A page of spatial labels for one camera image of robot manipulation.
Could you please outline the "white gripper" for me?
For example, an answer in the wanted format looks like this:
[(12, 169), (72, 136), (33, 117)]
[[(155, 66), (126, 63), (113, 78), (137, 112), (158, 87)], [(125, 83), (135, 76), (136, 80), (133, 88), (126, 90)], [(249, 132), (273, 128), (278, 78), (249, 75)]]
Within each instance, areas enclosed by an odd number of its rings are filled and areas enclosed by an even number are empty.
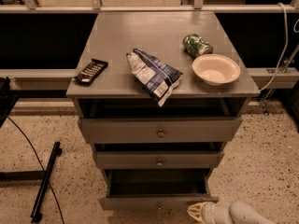
[(222, 204), (196, 203), (188, 207), (187, 213), (200, 224), (233, 224), (229, 207)]

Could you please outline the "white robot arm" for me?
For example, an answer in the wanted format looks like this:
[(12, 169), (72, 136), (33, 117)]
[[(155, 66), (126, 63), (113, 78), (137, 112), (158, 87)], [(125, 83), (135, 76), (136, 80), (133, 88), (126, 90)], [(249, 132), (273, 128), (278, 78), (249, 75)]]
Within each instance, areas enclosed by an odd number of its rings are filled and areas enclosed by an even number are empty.
[(187, 212), (201, 224), (277, 224), (243, 202), (233, 202), (230, 205), (196, 203), (189, 206)]

